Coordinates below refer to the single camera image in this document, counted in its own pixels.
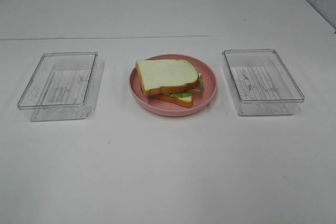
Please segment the container rim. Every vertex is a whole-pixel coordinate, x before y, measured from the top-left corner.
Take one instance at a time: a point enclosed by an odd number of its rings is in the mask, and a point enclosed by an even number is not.
[[[28,105],[28,106],[22,106],[21,103],[26,95],[26,93],[28,92],[28,89],[31,85],[31,83],[33,82],[43,60],[46,58],[46,57],[54,57],[54,56],[67,56],[67,55],[94,55],[94,58],[93,58],[93,62],[92,62],[92,65],[91,65],[91,72],[90,72],[90,76],[89,76],[89,80],[88,80],[88,85],[86,87],[86,90],[85,90],[85,94],[84,94],[84,99],[81,103],[73,103],[73,104],[51,104],[51,105]],[[30,78],[23,94],[21,95],[19,101],[17,102],[17,108],[19,110],[32,110],[32,109],[55,109],[55,108],[66,108],[66,107],[81,107],[83,106],[87,99],[88,99],[88,88],[92,82],[92,74],[94,72],[94,69],[95,69],[95,65],[97,64],[97,57],[98,57],[98,52],[96,51],[88,51],[88,52],[51,52],[51,53],[46,53],[46,54],[43,54],[42,57],[40,58],[38,64],[37,64],[37,67],[35,68],[34,70],[34,73],[32,75],[32,77]]]
[[[298,91],[299,95],[301,96],[301,98],[298,99],[269,99],[269,100],[265,100],[265,99],[260,99],[260,100],[243,100],[239,94],[238,91],[238,87],[237,84],[235,82],[235,79],[233,77],[232,71],[231,71],[231,67],[230,64],[227,60],[226,55],[227,54],[234,54],[234,53],[245,53],[245,52],[272,52],[276,58],[278,59],[278,61],[280,62],[281,66],[283,67],[283,69],[285,70],[286,74],[288,75],[289,79],[291,80],[292,84],[294,85],[294,87],[296,88],[296,90]],[[296,84],[296,82],[294,81],[292,75],[289,73],[288,69],[286,68],[285,64],[283,63],[283,61],[281,60],[281,58],[279,57],[278,53],[274,50],[274,49],[243,49],[243,50],[224,50],[222,52],[222,55],[224,57],[224,60],[226,62],[226,64],[228,65],[228,70],[229,70],[229,74],[230,74],[230,79],[231,82],[234,84],[235,87],[235,92],[237,94],[237,97],[239,99],[239,102],[241,103],[253,103],[253,102],[263,102],[263,103],[270,103],[270,102],[292,102],[292,103],[303,103],[305,101],[305,96],[302,94],[300,88],[298,87],[298,85]]]

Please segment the table surface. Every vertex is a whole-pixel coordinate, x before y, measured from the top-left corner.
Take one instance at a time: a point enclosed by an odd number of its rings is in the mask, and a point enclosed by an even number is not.
[[[333,32],[305,0],[0,0],[0,39]]]
[[[0,41],[0,223],[335,223],[335,36]],[[226,49],[273,48],[306,100],[291,116],[238,116]],[[97,108],[29,122],[16,103],[46,52],[97,51]],[[135,61],[185,54],[215,72],[196,114],[141,108]]]

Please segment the bread slice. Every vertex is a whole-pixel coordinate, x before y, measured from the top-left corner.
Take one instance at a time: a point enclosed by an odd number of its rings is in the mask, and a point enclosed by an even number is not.
[[[174,93],[174,94],[157,94],[153,95],[152,98],[165,101],[176,103],[177,105],[191,108],[193,106],[194,98],[197,94],[202,93],[203,91],[203,80],[202,74],[198,73],[198,85],[192,89],[188,89],[184,92]]]
[[[136,69],[146,97],[160,93],[179,93],[198,84],[197,70],[187,60],[138,60]]]
[[[172,97],[169,94],[156,94],[153,96],[153,98],[165,102],[176,103],[177,105],[183,107],[191,108],[193,106],[194,95],[195,94],[190,94],[187,97]]]

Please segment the pink plate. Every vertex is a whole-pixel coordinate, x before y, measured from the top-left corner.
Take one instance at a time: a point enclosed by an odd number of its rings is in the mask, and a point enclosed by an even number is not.
[[[191,64],[193,64],[197,71],[202,73],[202,79],[204,82],[203,94],[197,95],[195,97],[194,104],[191,108],[185,108],[175,103],[145,97],[141,90],[138,71],[136,68],[134,68],[130,74],[130,88],[138,104],[153,113],[166,116],[189,115],[207,106],[211,99],[214,97],[217,90],[217,80],[212,69],[204,62],[187,55],[158,55],[151,57],[148,60],[161,59],[184,59],[188,60]]]

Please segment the transparent box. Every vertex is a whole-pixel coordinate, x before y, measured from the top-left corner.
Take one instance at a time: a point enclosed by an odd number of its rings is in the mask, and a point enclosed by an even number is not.
[[[30,121],[84,119],[96,104],[97,52],[44,54],[17,107]]]
[[[225,77],[239,115],[290,115],[305,97],[276,51],[227,50]]]

